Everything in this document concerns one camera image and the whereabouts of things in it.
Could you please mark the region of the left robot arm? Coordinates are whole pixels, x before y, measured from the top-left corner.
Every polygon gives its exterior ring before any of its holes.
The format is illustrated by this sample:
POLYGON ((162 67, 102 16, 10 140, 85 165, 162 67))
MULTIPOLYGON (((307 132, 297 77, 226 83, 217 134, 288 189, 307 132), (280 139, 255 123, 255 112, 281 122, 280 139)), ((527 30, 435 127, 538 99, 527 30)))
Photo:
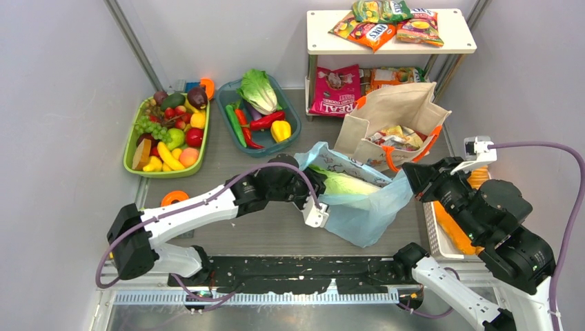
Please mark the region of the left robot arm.
POLYGON ((280 154, 268 163, 238 174, 210 192, 158 208, 122 207, 110 226, 105 258, 117 270, 115 281, 132 280, 148 272, 205 279, 211 264, 203 248, 181 247, 169 241, 180 234, 218 221, 262 211, 270 202, 293 204, 308 225, 321 226, 328 218, 319 201, 326 175, 301 170, 296 159, 280 154))

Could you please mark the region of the light blue plastic bag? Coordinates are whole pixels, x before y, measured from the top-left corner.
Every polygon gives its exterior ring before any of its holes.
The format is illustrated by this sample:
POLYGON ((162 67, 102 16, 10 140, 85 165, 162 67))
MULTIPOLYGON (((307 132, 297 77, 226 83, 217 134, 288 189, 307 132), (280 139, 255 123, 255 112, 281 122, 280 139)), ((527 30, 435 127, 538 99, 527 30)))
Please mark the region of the light blue plastic bag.
POLYGON ((324 228, 360 248, 377 243, 397 213, 413 197, 404 171, 390 178, 369 165, 331 150, 323 141, 307 152, 295 154, 294 158, 302 170, 317 166, 380 187, 378 192, 369 195, 319 195, 319 202, 329 205, 330 216, 324 228))

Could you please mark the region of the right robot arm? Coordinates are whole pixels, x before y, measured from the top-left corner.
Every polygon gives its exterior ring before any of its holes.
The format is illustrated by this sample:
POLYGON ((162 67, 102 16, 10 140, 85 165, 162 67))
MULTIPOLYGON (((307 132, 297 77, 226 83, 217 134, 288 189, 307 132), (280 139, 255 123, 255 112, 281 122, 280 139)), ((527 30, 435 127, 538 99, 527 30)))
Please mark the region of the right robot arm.
POLYGON ((523 224, 532 205, 509 181, 489 179, 473 188, 461 163, 459 157, 446 157, 401 168, 415 198, 438 202, 479 249, 479 259, 502 284, 506 307, 479 296, 416 243, 394 255, 399 275, 439 295, 476 330, 560 330, 549 294, 553 250, 523 224))

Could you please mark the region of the napa cabbage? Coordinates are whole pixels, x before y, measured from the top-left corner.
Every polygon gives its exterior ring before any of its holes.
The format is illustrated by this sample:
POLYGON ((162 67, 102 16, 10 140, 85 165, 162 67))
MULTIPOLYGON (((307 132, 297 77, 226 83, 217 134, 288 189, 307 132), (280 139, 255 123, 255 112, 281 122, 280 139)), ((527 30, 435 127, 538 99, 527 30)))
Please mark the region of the napa cabbage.
POLYGON ((369 195, 380 190, 380 187, 350 175, 321 169, 311 165, 311 170, 324 175, 324 193, 329 195, 369 195))

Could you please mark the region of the beige canvas tote bag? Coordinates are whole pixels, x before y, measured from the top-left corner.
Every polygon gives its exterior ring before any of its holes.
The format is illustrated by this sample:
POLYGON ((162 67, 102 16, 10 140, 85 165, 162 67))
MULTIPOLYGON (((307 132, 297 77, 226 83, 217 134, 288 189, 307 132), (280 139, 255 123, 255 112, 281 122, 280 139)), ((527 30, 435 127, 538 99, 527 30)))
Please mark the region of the beige canvas tote bag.
POLYGON ((435 83, 407 83, 372 91, 357 101, 344 117, 334 150, 378 171, 398 171, 405 162, 417 162, 440 136, 450 110, 433 103, 435 83), (404 126, 426 137, 415 151, 379 146, 368 137, 404 126))

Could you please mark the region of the red white chips bag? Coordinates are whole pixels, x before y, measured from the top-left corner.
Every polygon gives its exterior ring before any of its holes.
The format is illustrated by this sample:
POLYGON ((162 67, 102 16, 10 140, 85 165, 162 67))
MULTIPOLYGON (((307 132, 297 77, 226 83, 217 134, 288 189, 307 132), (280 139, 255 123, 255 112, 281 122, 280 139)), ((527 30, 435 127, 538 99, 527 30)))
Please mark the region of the red white chips bag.
POLYGON ((398 150, 416 151, 424 144, 425 136, 405 126, 387 127, 376 131, 366 140, 378 146, 392 147, 398 150))

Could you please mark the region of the yellow bell pepper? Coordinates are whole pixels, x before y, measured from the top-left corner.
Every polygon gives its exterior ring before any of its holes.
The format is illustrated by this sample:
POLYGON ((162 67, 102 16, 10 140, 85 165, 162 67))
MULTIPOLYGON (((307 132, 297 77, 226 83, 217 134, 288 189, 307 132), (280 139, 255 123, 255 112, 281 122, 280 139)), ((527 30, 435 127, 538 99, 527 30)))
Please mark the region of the yellow bell pepper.
POLYGON ((270 133, 275 143, 281 143, 291 137, 292 129, 289 122, 278 120, 272 123, 270 133))

